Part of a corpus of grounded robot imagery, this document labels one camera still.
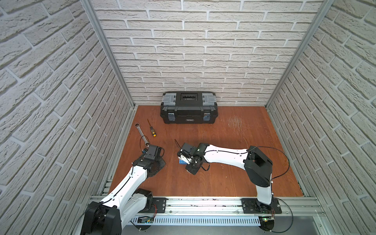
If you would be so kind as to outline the blue long lego brick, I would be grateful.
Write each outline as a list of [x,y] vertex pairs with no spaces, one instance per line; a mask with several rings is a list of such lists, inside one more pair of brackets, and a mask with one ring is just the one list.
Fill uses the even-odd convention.
[[186,160],[182,160],[182,159],[179,160],[179,164],[181,164],[181,165],[187,165],[188,163],[189,162],[186,161]]

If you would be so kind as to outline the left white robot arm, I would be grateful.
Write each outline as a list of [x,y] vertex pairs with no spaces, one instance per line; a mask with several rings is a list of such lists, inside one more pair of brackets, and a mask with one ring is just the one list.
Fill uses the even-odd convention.
[[161,156],[140,156],[132,163],[126,177],[100,202],[92,202],[83,214],[82,235],[120,235],[123,228],[139,212],[151,212],[154,218],[158,208],[151,191],[139,186],[156,175],[165,166]]

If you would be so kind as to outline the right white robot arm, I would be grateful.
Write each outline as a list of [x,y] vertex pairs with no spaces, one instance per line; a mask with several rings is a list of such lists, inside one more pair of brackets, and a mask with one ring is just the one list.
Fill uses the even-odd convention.
[[186,170],[193,175],[203,168],[204,163],[227,164],[245,170],[251,183],[256,186],[256,211],[273,213],[273,162],[257,146],[250,146],[248,149],[229,149],[205,143],[194,147],[185,143],[177,156],[187,164]]

